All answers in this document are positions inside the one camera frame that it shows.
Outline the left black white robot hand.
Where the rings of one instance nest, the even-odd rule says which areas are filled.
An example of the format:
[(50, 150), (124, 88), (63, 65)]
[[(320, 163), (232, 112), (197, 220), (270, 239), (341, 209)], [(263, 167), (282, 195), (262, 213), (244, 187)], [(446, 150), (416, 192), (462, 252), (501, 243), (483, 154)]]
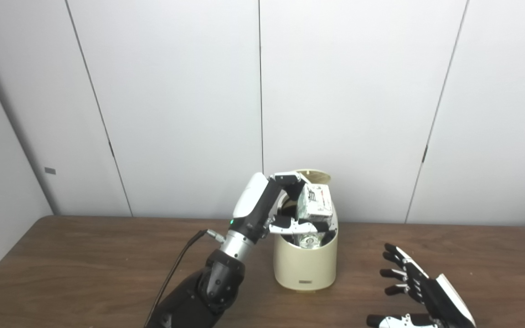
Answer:
[[(295, 215), (272, 214), (280, 195), (297, 204)], [(306, 171), (267, 177), (258, 172), (245, 187), (233, 212), (228, 237), (255, 245), (269, 233), (290, 236), (335, 234), (338, 222), (327, 185), (313, 183)]]

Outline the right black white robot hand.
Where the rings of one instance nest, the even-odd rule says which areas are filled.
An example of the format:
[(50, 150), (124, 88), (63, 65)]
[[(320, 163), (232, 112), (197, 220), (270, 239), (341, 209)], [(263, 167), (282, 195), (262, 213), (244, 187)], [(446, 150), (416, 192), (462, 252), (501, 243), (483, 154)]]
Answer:
[(431, 278), (419, 264), (396, 245), (385, 243), (383, 258), (398, 269), (381, 269), (379, 274), (400, 284), (385, 288), (387, 296), (400, 293), (424, 305), (426, 313), (368, 315), (370, 328), (475, 328), (473, 315), (444, 274)]

